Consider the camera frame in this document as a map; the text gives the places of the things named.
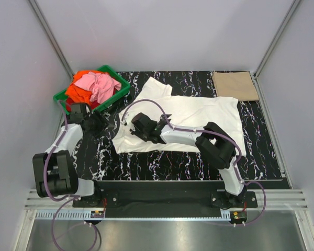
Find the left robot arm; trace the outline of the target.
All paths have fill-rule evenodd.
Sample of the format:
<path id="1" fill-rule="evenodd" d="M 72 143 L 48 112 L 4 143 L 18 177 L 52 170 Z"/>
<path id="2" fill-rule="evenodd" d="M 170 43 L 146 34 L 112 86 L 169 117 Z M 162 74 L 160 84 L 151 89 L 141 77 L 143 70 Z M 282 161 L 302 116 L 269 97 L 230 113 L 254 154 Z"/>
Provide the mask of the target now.
<path id="1" fill-rule="evenodd" d="M 103 195 L 97 191 L 95 181 L 78 177 L 72 154 L 83 136 L 94 138 L 108 127 L 109 123 L 100 111 L 93 111 L 86 103 L 71 105 L 71 112 L 64 114 L 60 134 L 43 153 L 32 158 L 36 191 L 40 198 L 61 201 L 72 196 L 84 199 L 91 207 L 101 204 Z"/>

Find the white printed t shirt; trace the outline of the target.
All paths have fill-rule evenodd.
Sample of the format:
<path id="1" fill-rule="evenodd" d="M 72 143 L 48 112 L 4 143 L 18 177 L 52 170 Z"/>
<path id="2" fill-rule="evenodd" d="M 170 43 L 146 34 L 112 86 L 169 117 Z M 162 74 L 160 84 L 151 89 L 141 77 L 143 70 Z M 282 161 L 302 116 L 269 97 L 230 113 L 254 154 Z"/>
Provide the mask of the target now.
<path id="1" fill-rule="evenodd" d="M 246 155 L 242 122 L 237 108 L 238 100 L 233 97 L 186 97 L 173 96 L 171 85 L 165 85 L 153 77 L 144 84 L 135 104 L 119 116 L 129 114 L 130 120 L 142 112 L 158 121 L 162 113 L 170 115 L 171 123 L 178 126 L 198 127 L 214 122 L 236 142 L 243 156 Z M 153 144 L 144 142 L 122 124 L 112 140 L 116 153 L 178 151 L 197 152 L 193 146 L 181 144 Z"/>

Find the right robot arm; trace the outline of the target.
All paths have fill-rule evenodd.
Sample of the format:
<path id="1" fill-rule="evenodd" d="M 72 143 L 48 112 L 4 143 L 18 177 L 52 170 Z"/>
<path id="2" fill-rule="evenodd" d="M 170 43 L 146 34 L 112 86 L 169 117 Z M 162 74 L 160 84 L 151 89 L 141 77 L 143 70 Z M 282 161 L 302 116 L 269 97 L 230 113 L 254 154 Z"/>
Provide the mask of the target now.
<path id="1" fill-rule="evenodd" d="M 170 124 L 168 115 L 160 121 L 151 120 L 143 113 L 132 120 L 131 134 L 153 144 L 181 144 L 196 147 L 201 156 L 219 171 L 225 185 L 225 194 L 213 202 L 220 201 L 220 208 L 239 207 L 246 201 L 247 188 L 237 167 L 237 157 L 241 151 L 236 143 L 216 123 L 209 122 L 204 127 L 177 127 Z"/>

